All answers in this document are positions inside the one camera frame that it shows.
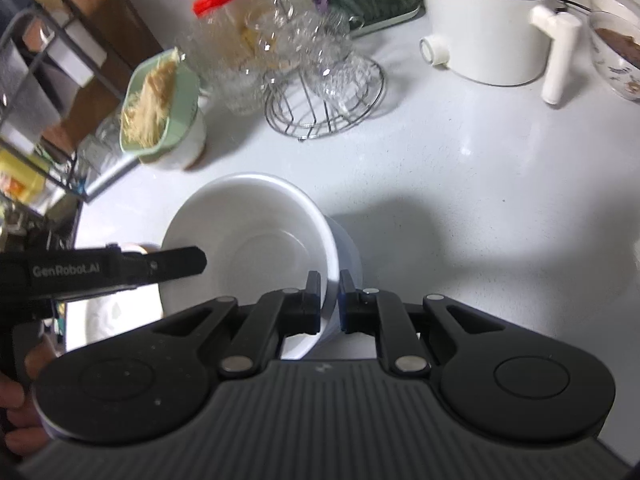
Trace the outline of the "person's left hand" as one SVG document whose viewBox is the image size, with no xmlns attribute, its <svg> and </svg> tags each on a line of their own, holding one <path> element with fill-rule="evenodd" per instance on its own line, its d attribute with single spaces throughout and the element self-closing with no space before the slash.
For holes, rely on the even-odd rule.
<svg viewBox="0 0 640 480">
<path fill-rule="evenodd" d="M 27 353 L 27 377 L 35 380 L 40 372 L 56 359 L 55 348 L 48 337 Z M 1 375 L 1 414 L 6 415 L 9 428 L 1 429 L 3 444 L 13 454 L 27 457 L 44 448 L 50 441 L 35 408 L 32 393 L 18 382 Z"/>
</svg>

